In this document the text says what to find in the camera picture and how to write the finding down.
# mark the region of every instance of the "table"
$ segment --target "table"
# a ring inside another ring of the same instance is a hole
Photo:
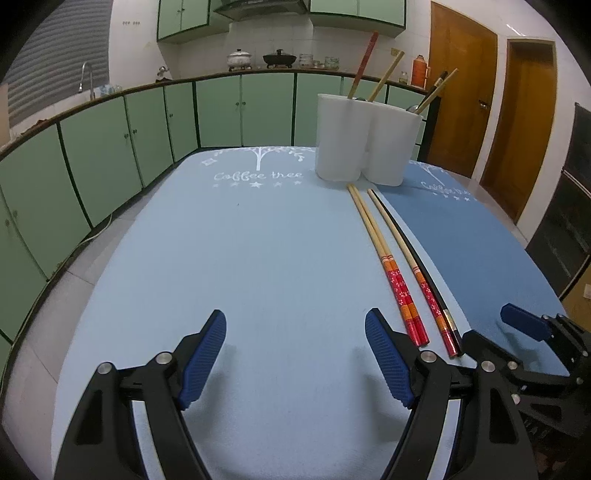
[[[563,309],[517,240],[469,192],[416,162],[401,187],[380,191],[460,332],[471,326],[531,368],[566,373],[545,344],[500,324],[509,301],[536,314]],[[424,319],[428,348],[446,358],[401,251],[376,218]],[[349,193],[315,175],[313,148],[195,154],[138,215],[95,287],[61,370],[53,465],[99,363],[142,365],[198,332],[218,308],[226,342],[201,399],[184,412],[212,478],[378,479],[408,410],[391,397],[365,339],[373,307],[404,331]],[[474,365],[466,356],[454,363]],[[147,469],[162,478],[141,407],[134,404]],[[445,470],[457,410],[450,403],[432,479]]]

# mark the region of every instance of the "white pot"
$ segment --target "white pot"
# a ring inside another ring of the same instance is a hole
[[[248,52],[238,49],[234,53],[228,55],[228,68],[237,69],[249,67],[251,66],[251,57],[252,55]]]

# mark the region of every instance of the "faucet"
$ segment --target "faucet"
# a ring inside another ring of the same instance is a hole
[[[84,81],[84,69],[86,68],[87,64],[88,64],[88,69],[90,70],[90,100],[94,100],[95,99],[95,88],[92,83],[92,64],[90,64],[88,61],[86,61],[82,64],[82,77],[80,78],[80,86],[78,87],[78,93],[82,93],[82,82]]]

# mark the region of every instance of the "blue gripper pad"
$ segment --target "blue gripper pad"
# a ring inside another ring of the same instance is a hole
[[[225,339],[226,317],[219,312],[183,371],[183,389],[178,395],[181,410],[186,410],[191,402],[201,396]]]
[[[414,401],[414,395],[410,389],[408,367],[372,310],[365,316],[365,336],[386,379],[390,393],[409,408]]]
[[[501,309],[501,320],[538,342],[547,340],[552,335],[548,322],[512,303]]]

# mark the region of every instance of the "green cabinet door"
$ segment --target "green cabinet door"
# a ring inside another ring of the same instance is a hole
[[[327,14],[357,15],[358,0],[311,0],[310,11]]]
[[[90,231],[55,125],[0,162],[0,186],[27,247],[50,277]]]
[[[207,25],[209,20],[209,0],[183,0],[181,30]]]
[[[294,145],[316,146],[318,119],[318,94],[340,93],[341,77],[318,73],[299,73],[295,91],[295,135]]]
[[[125,106],[139,173],[147,187],[173,164],[164,89],[154,88],[125,95]]]
[[[294,74],[242,76],[244,146],[291,145]]]
[[[14,340],[46,278],[22,243],[1,197],[0,265],[0,329]]]
[[[355,98],[369,98],[377,84],[378,82],[372,82],[371,80],[361,80],[359,82],[359,85],[357,86],[357,90],[355,91]],[[348,77],[344,78],[343,90],[341,91],[341,95],[348,95],[349,90],[351,90],[351,85],[353,85],[353,79]],[[375,98],[374,102],[384,103],[385,100],[386,86],[383,86],[382,89],[379,91],[378,96]]]
[[[404,0],[359,0],[359,16],[404,25]]]
[[[164,87],[164,95],[173,157],[174,161],[179,161],[198,147],[193,108],[193,84],[168,85]]]
[[[62,120],[61,131],[82,203],[98,225],[142,189],[123,98]]]
[[[195,84],[202,147],[240,147],[240,76]]]
[[[181,30],[182,3],[183,0],[160,0],[158,39],[168,37]]]

